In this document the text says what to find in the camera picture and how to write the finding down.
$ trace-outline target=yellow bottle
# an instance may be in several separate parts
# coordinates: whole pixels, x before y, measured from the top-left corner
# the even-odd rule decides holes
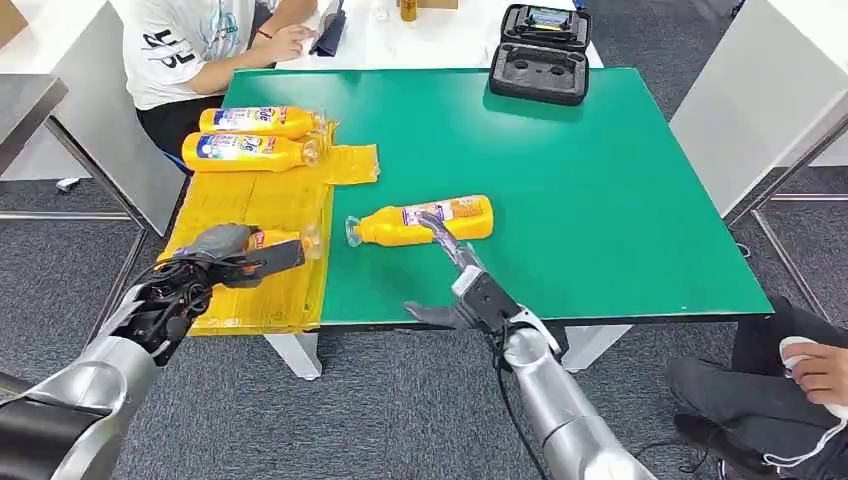
[[[209,108],[198,123],[204,133],[276,135],[290,140],[322,131],[326,125],[321,115],[296,107]]]
[[[256,227],[247,239],[245,250],[258,250],[260,248],[273,247],[283,243],[299,241],[300,247],[306,258],[321,258],[321,234],[315,225],[307,225],[300,232],[287,232],[285,230],[264,230]]]
[[[283,137],[192,133],[183,142],[183,161],[196,172],[283,172],[315,166],[318,149],[314,139],[300,143]]]
[[[430,243],[433,232],[418,223],[418,214],[424,211],[439,216],[459,240],[486,238],[494,228],[494,212],[489,199],[485,195],[470,195],[408,207],[383,207],[362,220],[348,217],[345,222],[347,242],[352,247],[362,242],[386,247]]]
[[[400,18],[404,22],[414,22],[418,18],[418,0],[400,0]]]

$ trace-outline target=green table mat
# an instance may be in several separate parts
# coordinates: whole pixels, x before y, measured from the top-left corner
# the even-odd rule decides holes
[[[340,121],[338,144],[378,145],[379,181],[335,189],[322,325],[410,321],[405,300],[452,302],[457,273],[439,247],[351,248],[344,220],[469,194],[495,210],[492,236],[473,242],[481,260],[541,318],[771,312],[635,70],[593,70],[579,107],[486,82],[478,69],[236,73],[225,106],[321,109]]]

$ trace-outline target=person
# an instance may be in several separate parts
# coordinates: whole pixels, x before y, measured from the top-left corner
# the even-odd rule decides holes
[[[198,118],[217,108],[233,72],[297,58],[316,0],[129,0],[127,90],[141,126],[179,158]]]
[[[674,417],[678,432],[749,480],[778,478],[763,454],[790,458],[811,451],[825,431],[839,424],[824,405],[848,405],[848,330],[786,298],[770,300],[774,315],[739,321],[731,368],[694,358],[668,365],[672,395],[686,410]],[[796,364],[791,378],[778,351],[789,336],[818,342],[783,350],[785,358],[809,357]],[[846,447],[848,431],[818,455],[779,473],[804,480],[848,475]]]

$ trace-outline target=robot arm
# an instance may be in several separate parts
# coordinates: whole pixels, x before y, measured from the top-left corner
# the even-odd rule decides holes
[[[404,307],[422,322],[486,334],[496,368],[511,370],[518,379],[524,410],[553,478],[655,479],[619,443],[560,365],[564,351],[541,320],[516,303],[486,272],[471,245],[460,245],[438,217],[422,213],[420,221],[459,270],[452,286],[457,301],[448,308],[414,302]]]
[[[268,242],[269,233],[219,225],[149,269],[78,359],[0,405],[0,478],[110,478],[133,416],[212,287],[255,286],[317,245],[314,234]]]

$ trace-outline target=white t-shirt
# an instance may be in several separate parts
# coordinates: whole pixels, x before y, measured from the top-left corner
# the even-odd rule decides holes
[[[124,5],[124,66],[136,108],[202,98],[185,82],[206,62],[244,53],[256,2],[277,0],[129,0]]]

